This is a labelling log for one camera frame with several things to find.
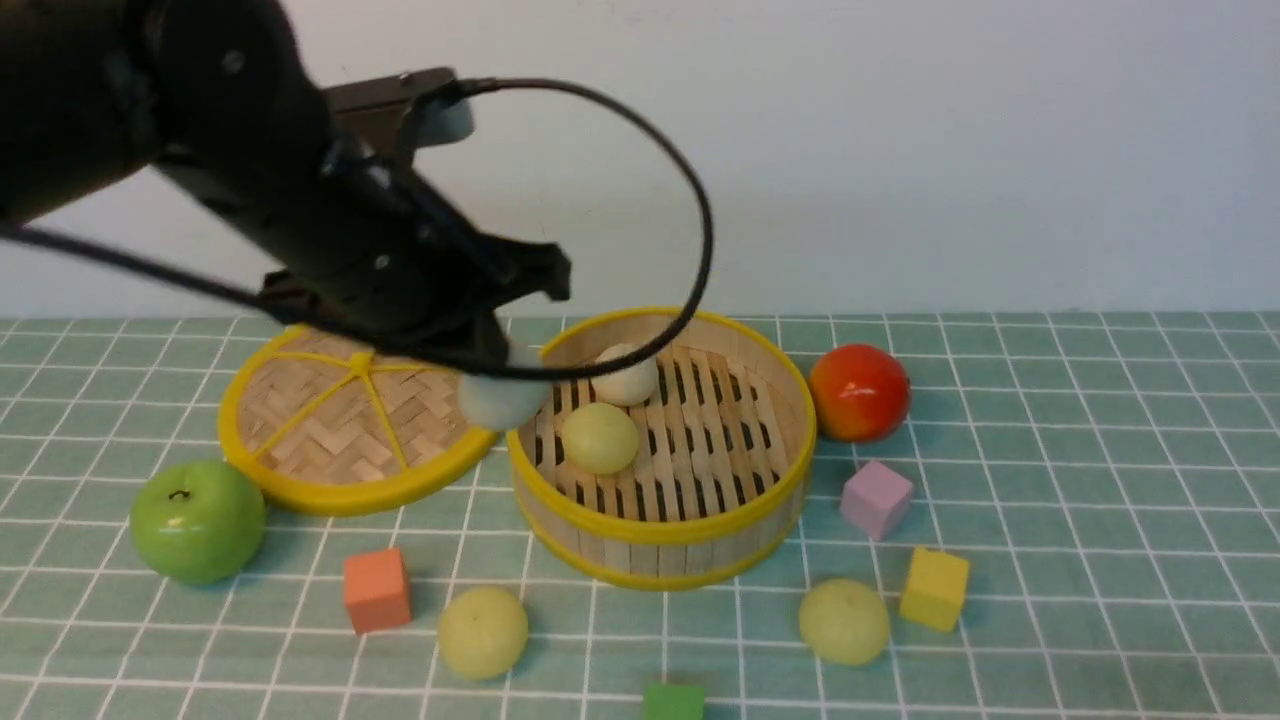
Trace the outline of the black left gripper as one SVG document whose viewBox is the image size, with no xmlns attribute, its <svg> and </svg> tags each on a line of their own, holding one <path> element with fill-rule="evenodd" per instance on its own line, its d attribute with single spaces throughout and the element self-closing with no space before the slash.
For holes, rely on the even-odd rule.
<svg viewBox="0 0 1280 720">
<path fill-rule="evenodd" d="M 170 146 L 160 169 L 279 261 L 260 300 L 393 354 L 503 366 L 497 310 L 532 293 L 570 296 L 558 245 L 483 233 L 421 177 L 358 145 Z"/>
</svg>

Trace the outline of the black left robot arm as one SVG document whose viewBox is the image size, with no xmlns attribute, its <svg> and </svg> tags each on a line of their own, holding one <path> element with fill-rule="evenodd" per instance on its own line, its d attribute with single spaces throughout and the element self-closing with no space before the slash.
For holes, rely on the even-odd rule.
<svg viewBox="0 0 1280 720">
<path fill-rule="evenodd" d="M 483 233 L 413 169 L 474 132 L 438 67 L 323 88 L 278 1 L 5 1 L 3 232 L 151 167 L 280 264 L 155 279 L 402 355 L 502 364 L 497 310 L 570 297 L 554 243 Z"/>
</svg>

